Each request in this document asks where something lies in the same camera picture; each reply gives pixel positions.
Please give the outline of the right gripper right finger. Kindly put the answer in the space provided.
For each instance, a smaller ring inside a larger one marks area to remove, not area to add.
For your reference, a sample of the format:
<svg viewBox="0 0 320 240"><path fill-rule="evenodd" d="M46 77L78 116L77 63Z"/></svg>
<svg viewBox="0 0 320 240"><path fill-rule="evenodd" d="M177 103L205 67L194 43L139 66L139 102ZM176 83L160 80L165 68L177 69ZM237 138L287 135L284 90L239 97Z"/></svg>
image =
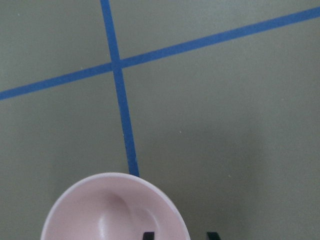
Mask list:
<svg viewBox="0 0 320 240"><path fill-rule="evenodd" d="M221 238L217 232L207 232L206 240L221 240Z"/></svg>

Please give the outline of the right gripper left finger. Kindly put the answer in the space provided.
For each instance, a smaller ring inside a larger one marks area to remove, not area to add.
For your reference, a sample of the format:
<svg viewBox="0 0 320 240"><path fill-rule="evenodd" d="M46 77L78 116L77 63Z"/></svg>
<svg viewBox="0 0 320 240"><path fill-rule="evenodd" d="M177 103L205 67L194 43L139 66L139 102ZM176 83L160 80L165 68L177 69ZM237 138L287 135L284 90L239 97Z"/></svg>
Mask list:
<svg viewBox="0 0 320 240"><path fill-rule="evenodd" d="M147 231L143 233L142 240L154 240L154 232Z"/></svg>

